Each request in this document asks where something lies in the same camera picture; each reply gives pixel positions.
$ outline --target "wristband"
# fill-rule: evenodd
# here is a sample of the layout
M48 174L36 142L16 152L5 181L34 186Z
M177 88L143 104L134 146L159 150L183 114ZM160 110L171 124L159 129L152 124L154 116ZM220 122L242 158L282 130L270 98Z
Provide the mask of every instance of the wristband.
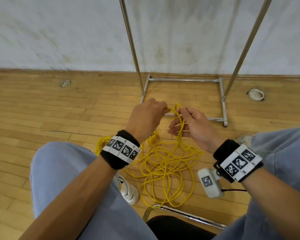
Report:
M139 146L139 142L130 133L121 130L105 145L100 155L113 169L119 170L133 162L141 152Z
M230 183L242 182L252 172L263 166L262 158L244 144L226 140L213 154L217 162L213 165Z

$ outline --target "parquet floor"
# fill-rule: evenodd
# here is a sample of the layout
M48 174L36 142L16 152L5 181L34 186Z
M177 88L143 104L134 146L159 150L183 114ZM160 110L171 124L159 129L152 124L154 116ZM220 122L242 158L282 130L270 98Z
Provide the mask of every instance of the parquet floor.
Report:
M60 82L72 81L67 87ZM262 89L266 98L252 101L251 88ZM200 109L210 117L221 117L219 88L213 83L152 82L147 97L180 103ZM134 105L140 101L135 76L0 72L0 239L18 239L33 221L29 167L36 150L49 141L68 141L95 150L96 141L123 129ZM214 122L227 138L246 133L270 132L300 126L300 81L239 80L227 99L229 126ZM171 118L162 119L159 134L166 140ZM194 194L181 210L224 224L243 215L250 196L246 192L227 192L223 199L209 199L196 177L196 171L212 167L214 159L205 153L193 167ZM133 185L142 179L128 177ZM191 188L190 174L184 172L184 195ZM225 188L241 189L222 180ZM157 196L163 197L160 184ZM146 205L139 200L133 208L142 216ZM151 216L162 214L154 211Z

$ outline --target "round floor socket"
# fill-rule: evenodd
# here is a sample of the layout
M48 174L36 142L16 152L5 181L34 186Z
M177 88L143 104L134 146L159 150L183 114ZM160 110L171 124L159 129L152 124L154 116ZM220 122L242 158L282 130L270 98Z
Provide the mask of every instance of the round floor socket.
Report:
M256 100L256 101L262 101L265 98L265 93L259 89L251 89L247 92L249 98Z
M66 86L68 86L70 83L71 83L70 80L64 80L62 83L60 83L60 86L61 86L61 87L66 87Z

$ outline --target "yellow extension cord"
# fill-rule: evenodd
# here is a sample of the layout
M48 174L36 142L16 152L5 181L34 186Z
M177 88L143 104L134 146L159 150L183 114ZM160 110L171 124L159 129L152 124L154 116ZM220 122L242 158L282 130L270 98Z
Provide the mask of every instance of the yellow extension cord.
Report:
M191 167L197 162L199 156L203 152L199 152L196 148L190 147L187 144L185 144L182 141L182 133L183 128L185 125L185 121L181 119L180 114L177 112L177 107L181 108L180 104L176 104L174 109L168 108L170 111L174 112L181 124L181 129L179 131L179 134L177 136L176 142L161 142L161 138L158 135L159 142L154 143L154 140L156 138L150 137L147 142L148 145L144 145L144 142L142 143L140 149L142 149L142 156L139 161L134 161L132 164L140 164L140 171L142 173L142 176L135 176L132 175L128 170L124 169L126 173L128 173L130 176L134 178L145 178L144 183L140 186L139 194L144 203L147 206L152 207L152 205L148 204L146 200L143 197L143 194L141 193L141 189L144 188L144 192L155 202L158 202L160 206L164 205L165 203L169 202L172 207L180 207L183 205L187 199L191 196L193 193L194 187L195 187L195 180L193 177L193 173L191 170ZM96 144L96 154L99 156L101 150L103 147L108 143L108 141L111 140L111 137L103 137L101 138L97 144ZM162 145L164 144L176 144L175 147L171 152L169 152L167 149L163 148ZM149 151L144 155L144 148L150 146ZM181 150L181 156L175 155L175 152L177 149ZM183 178L181 171L189 170L191 177L192 177L192 189L190 193L180 202L180 204L174 204L173 201L176 200L177 197L180 196L180 194L183 192ZM180 184L178 189L175 193L171 193L171 179L170 177L174 175L175 177L180 179ZM159 200L155 196L155 190L154 190L154 181L158 181L162 179L162 186L163 191L165 195L164 200ZM151 183L152 185L152 194L150 194L147 191L146 184Z

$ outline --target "light blue jeans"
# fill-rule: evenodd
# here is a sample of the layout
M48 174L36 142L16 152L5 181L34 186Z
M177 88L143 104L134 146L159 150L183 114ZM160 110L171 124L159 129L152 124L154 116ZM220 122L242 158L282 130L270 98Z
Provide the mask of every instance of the light blue jeans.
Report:
M252 149L263 157L265 168L300 191L300 128L253 137ZM31 164L31 189L34 216L52 200L93 160L88 149L64 142L50 142L41 147ZM115 180L109 186L80 240L87 239L156 239L147 224L123 199ZM248 213L239 218L214 239L282 239L253 200Z

